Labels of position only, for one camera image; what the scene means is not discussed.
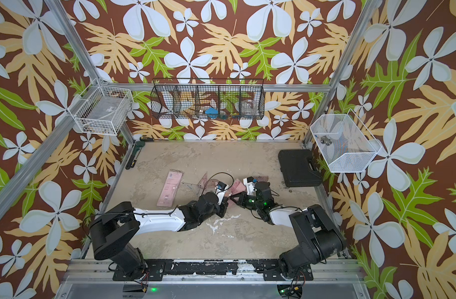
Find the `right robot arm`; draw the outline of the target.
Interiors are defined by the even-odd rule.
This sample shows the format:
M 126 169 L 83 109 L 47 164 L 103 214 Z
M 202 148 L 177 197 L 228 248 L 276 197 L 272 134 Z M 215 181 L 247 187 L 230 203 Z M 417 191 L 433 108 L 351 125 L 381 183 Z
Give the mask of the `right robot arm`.
M 345 238 L 337 225 L 319 205 L 305 209 L 284 206 L 275 202 L 279 194 L 269 182 L 250 183 L 250 192 L 243 191 L 230 197 L 236 205 L 252 212 L 255 218 L 270 225 L 293 229 L 298 245 L 280 254 L 277 270 L 286 279 L 304 275 L 308 267 L 346 249 Z

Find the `white mesh basket right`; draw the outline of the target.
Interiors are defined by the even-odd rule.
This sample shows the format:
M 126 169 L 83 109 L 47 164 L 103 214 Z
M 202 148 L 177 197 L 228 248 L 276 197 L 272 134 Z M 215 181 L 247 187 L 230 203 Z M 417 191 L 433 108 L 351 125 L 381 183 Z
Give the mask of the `white mesh basket right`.
M 332 173 L 361 173 L 367 170 L 381 150 L 381 142 L 352 110 L 324 114 L 311 125 L 310 130 Z M 328 147 L 321 144 L 323 136 L 329 136 L 333 144 Z

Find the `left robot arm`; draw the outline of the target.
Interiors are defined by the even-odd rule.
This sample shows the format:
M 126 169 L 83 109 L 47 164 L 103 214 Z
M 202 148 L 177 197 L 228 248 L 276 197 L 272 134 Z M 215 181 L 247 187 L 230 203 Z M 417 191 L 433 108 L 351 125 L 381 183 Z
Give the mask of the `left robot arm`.
M 223 191 L 211 191 L 196 201 L 163 211 L 134 208 L 124 201 L 91 222 L 94 259 L 111 260 L 124 280 L 139 280 L 148 275 L 149 266 L 141 251 L 130 244 L 131 239 L 151 232 L 188 231 L 213 215 L 222 218 L 228 207 L 224 195 Z

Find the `pink ruler set pouch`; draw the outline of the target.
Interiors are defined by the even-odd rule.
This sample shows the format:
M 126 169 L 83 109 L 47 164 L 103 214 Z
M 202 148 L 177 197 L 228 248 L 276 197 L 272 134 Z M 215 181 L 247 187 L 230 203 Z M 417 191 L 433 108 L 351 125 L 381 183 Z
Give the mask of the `pink ruler set pouch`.
M 223 202 L 226 203 L 230 196 L 239 194 L 243 191 L 246 191 L 245 185 L 239 179 L 236 179 L 234 184 L 224 194 Z
M 169 171 L 157 201 L 157 207 L 170 208 L 173 205 L 183 174 L 182 171 L 175 169 Z

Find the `pink transparent protractor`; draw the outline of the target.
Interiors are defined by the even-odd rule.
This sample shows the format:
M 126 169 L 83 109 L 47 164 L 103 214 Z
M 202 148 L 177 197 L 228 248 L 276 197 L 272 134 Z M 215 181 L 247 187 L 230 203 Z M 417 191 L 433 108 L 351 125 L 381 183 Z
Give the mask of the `pink transparent protractor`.
M 206 183 L 206 188 L 216 188 L 216 186 L 219 184 L 219 180 L 217 179 L 210 179 Z

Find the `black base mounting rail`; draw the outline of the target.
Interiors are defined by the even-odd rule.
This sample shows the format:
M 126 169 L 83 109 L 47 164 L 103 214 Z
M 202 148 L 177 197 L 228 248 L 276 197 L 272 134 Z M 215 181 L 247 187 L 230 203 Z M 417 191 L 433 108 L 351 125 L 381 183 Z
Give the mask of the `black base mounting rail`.
M 264 281 L 284 281 L 300 279 L 312 281 L 313 273 L 309 265 L 304 265 L 292 272 L 287 271 L 278 259 L 235 259 L 235 260 L 172 260 L 146 259 L 145 266 L 131 274 L 125 274 L 118 265 L 113 272 L 116 282 L 142 280 L 143 282 L 160 282 L 168 276 L 198 275 L 206 277 L 241 276 L 243 274 L 260 275 Z

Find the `green black pipe wrench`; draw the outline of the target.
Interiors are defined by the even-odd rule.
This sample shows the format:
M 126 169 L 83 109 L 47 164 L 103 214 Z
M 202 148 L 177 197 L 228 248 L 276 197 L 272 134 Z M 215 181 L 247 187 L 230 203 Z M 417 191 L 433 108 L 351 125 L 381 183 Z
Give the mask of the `green black pipe wrench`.
M 132 150 L 132 153 L 129 156 L 125 169 L 129 170 L 131 168 L 134 168 L 134 166 L 137 162 L 138 156 L 139 156 L 141 150 L 144 148 L 145 144 L 146 144 L 146 142 L 144 142 L 144 141 L 135 142 L 134 148 Z

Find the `blue object in basket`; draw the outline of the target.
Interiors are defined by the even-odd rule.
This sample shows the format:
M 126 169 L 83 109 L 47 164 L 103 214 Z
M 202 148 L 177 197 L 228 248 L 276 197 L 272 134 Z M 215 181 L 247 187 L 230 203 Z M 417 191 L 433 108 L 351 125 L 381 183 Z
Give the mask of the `blue object in basket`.
M 211 107 L 205 111 L 205 115 L 210 119 L 216 119 L 219 117 L 220 113 L 217 109 Z

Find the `black plastic tool case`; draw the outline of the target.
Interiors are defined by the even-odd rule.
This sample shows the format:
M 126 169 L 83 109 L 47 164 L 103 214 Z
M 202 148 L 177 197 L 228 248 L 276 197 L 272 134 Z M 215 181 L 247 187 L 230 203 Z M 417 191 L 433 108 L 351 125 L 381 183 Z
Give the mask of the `black plastic tool case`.
M 284 149 L 278 153 L 278 160 L 286 187 L 317 187 L 322 184 L 311 150 Z

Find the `small dark object in basket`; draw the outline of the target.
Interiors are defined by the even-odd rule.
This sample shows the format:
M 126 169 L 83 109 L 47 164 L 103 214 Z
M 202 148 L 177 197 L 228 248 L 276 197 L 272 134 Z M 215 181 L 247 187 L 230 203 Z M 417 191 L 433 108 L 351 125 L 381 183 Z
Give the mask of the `small dark object in basket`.
M 333 141 L 329 136 L 323 136 L 320 138 L 321 144 L 325 145 L 326 147 L 330 146 L 333 144 Z

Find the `clear transparent triangle ruler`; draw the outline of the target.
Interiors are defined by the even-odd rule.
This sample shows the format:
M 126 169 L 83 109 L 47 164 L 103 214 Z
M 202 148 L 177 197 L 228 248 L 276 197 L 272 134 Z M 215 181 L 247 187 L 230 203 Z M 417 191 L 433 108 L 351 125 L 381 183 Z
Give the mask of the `clear transparent triangle ruler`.
M 198 184 L 187 183 L 187 182 L 182 182 L 182 185 L 183 185 L 183 186 L 187 186 L 187 187 L 189 187 L 189 188 L 199 188 L 199 187 L 200 187 Z

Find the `pink transparent triangle ruler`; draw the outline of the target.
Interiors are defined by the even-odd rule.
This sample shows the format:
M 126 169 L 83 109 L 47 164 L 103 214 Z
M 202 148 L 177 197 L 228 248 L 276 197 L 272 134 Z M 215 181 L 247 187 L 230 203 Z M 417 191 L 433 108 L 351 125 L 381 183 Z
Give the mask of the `pink transparent triangle ruler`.
M 207 177 L 207 173 L 205 173 L 197 185 L 200 189 L 203 189 L 206 187 L 207 182 L 208 182 L 208 177 Z

